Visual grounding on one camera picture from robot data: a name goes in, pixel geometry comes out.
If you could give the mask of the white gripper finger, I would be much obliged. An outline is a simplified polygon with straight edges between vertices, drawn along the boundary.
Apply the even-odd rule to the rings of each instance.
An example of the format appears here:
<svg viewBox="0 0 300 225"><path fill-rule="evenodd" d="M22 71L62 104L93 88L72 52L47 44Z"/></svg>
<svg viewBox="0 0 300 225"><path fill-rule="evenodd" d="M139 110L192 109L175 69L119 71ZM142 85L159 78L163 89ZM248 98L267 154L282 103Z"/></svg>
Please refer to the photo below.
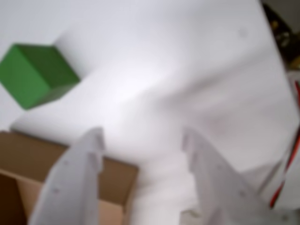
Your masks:
<svg viewBox="0 0 300 225"><path fill-rule="evenodd" d="M187 154L205 225L274 225L278 216L203 136L186 128Z"/></svg>
<svg viewBox="0 0 300 225"><path fill-rule="evenodd" d="M105 152L101 128L72 144L50 169L30 225L97 225L98 175Z"/></svg>

